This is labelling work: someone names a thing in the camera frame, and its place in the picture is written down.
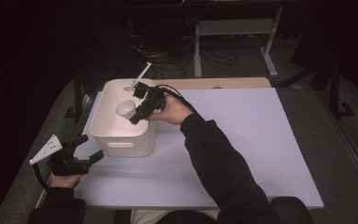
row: hand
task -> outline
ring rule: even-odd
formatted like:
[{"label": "hand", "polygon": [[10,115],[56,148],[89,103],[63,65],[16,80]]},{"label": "hand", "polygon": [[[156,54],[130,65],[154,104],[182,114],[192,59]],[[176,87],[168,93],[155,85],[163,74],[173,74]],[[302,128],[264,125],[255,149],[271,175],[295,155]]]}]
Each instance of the hand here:
[{"label": "hand", "polygon": [[164,120],[170,124],[182,124],[193,112],[178,99],[171,95],[165,96],[165,109],[160,113],[151,114],[146,120]]},{"label": "hand", "polygon": [[52,188],[74,188],[77,183],[80,183],[82,176],[83,175],[59,176],[51,173],[50,186]]}]

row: white surface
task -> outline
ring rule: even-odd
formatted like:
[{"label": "white surface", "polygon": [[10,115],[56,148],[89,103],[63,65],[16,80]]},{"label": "white surface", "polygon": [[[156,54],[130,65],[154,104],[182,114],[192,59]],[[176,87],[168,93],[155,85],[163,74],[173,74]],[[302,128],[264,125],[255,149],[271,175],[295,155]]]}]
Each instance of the white surface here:
[{"label": "white surface", "polygon": [[[270,199],[296,196],[307,207],[324,204],[296,143],[275,89],[180,91],[205,119],[215,119],[247,160]],[[89,141],[76,155],[101,149]],[[88,205],[121,208],[215,208],[201,185],[179,126],[158,122],[153,153],[146,158],[104,157],[76,187]]]}]

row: white storage bin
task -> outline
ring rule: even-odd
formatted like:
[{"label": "white storage bin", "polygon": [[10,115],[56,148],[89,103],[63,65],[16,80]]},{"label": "white storage bin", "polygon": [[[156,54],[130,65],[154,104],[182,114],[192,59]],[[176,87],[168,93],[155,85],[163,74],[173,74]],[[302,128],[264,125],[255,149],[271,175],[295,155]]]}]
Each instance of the white storage bin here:
[{"label": "white storage bin", "polygon": [[[133,125],[129,120],[116,114],[117,106],[133,100],[138,106],[142,101],[133,95],[133,91],[124,90],[130,87],[133,79],[115,79],[103,87],[89,132],[95,137],[108,156],[112,157],[146,157],[154,148],[156,122],[140,120]],[[154,87],[153,80],[141,78],[140,82]]]}]

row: black sleeve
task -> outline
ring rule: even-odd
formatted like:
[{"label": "black sleeve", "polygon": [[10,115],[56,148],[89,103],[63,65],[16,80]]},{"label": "black sleeve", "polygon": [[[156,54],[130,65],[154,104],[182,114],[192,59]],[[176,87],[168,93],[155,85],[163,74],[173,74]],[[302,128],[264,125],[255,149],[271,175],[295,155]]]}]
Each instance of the black sleeve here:
[{"label": "black sleeve", "polygon": [[81,223],[86,202],[74,199],[73,188],[51,188],[40,208],[31,211],[28,224]]},{"label": "black sleeve", "polygon": [[190,115],[181,131],[203,187],[220,208],[219,223],[279,223],[245,159],[213,120]]}]

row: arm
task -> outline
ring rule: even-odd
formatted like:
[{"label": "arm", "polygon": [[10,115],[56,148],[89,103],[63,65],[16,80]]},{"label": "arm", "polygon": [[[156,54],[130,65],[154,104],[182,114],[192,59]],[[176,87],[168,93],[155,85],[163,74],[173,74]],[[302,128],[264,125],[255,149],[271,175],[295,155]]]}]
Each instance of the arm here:
[{"label": "arm", "polygon": [[185,145],[200,181],[221,209],[219,223],[279,223],[264,191],[255,183],[243,156],[213,120],[192,114],[167,97],[167,107],[149,119],[181,124]]},{"label": "arm", "polygon": [[86,202],[74,199],[74,186],[81,175],[51,174],[50,189],[40,208],[33,209],[28,224],[77,224],[83,220]]}]

